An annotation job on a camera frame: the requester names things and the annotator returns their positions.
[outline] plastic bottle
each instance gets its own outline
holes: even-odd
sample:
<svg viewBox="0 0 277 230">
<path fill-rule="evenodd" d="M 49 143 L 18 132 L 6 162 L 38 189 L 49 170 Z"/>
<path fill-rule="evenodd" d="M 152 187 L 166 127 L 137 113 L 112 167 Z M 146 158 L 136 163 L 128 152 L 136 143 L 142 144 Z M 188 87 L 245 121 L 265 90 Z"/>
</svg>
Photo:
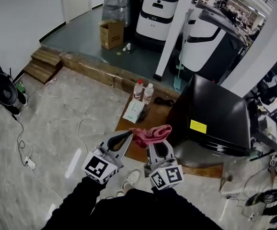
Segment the plastic bottle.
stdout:
<svg viewBox="0 0 277 230">
<path fill-rule="evenodd" d="M 153 91 L 154 89 L 153 89 L 152 83 L 148 84 L 148 86 L 145 89 L 144 97 L 143 97 L 143 103 L 145 103 L 146 105 L 150 103 Z"/>
<path fill-rule="evenodd" d="M 139 79 L 134 86 L 133 99 L 140 100 L 143 91 L 143 79 Z"/>
</svg>

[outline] black stroller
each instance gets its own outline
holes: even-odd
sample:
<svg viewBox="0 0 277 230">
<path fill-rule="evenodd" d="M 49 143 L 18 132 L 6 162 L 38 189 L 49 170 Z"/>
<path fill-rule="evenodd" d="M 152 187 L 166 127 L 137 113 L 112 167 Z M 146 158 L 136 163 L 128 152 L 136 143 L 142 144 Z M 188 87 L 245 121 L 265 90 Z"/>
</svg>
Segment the black stroller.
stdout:
<svg viewBox="0 0 277 230">
<path fill-rule="evenodd" d="M 12 115 L 19 116 L 21 113 L 14 103 L 18 99 L 22 104 L 27 105 L 27 96 L 22 94 L 11 81 L 12 77 L 3 72 L 0 67 L 0 104 Z"/>
</svg>

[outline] plastic wrap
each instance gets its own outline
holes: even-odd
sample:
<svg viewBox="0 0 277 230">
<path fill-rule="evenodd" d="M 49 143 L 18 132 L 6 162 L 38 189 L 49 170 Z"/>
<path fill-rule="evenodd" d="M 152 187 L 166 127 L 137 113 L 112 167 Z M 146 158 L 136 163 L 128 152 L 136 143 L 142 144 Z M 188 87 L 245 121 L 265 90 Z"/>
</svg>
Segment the plastic wrap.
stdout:
<svg viewBox="0 0 277 230">
<path fill-rule="evenodd" d="M 139 5 L 139 0 L 104 0 L 102 20 L 125 21 L 125 27 L 128 27 L 137 17 Z"/>
</svg>

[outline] chair seat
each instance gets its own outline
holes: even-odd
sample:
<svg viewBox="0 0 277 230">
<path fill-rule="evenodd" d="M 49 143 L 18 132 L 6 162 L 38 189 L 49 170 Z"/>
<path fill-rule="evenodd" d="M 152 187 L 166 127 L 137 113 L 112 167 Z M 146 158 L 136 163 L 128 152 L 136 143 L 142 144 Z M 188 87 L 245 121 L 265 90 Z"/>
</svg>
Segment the chair seat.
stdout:
<svg viewBox="0 0 277 230">
<path fill-rule="evenodd" d="M 18 92 L 12 81 L 4 74 L 0 74 L 0 102 L 4 105 L 13 105 Z"/>
</svg>

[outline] wooden table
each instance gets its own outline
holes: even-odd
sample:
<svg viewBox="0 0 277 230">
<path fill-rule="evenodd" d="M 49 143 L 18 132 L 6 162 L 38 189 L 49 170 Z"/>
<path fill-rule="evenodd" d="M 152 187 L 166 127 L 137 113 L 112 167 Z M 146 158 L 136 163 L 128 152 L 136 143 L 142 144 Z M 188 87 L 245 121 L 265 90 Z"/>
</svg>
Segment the wooden table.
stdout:
<svg viewBox="0 0 277 230">
<path fill-rule="evenodd" d="M 155 90 L 152 96 L 152 100 L 149 104 L 149 111 L 145 119 L 136 124 L 131 123 L 130 121 L 123 119 L 123 115 L 128 107 L 128 104 L 132 100 L 132 96 L 129 97 L 128 102 L 124 108 L 123 114 L 121 115 L 116 130 L 128 130 L 129 128 L 140 128 L 140 129 L 151 129 L 153 127 L 158 127 L 166 124 L 167 115 L 171 107 L 165 105 L 156 105 L 153 103 L 153 100 L 156 97 L 162 97 L 163 99 L 172 99 L 176 101 L 177 96 L 171 96 L 164 94 L 160 91 Z M 135 142 L 132 142 L 129 146 L 129 149 L 126 153 L 126 156 L 134 160 L 141 161 L 143 163 L 147 162 L 146 150 L 139 147 Z M 185 165 L 182 165 L 183 172 L 187 174 L 212 177 L 212 178 L 221 178 L 223 172 L 223 165 L 212 166 L 208 168 L 191 168 Z"/>
</svg>

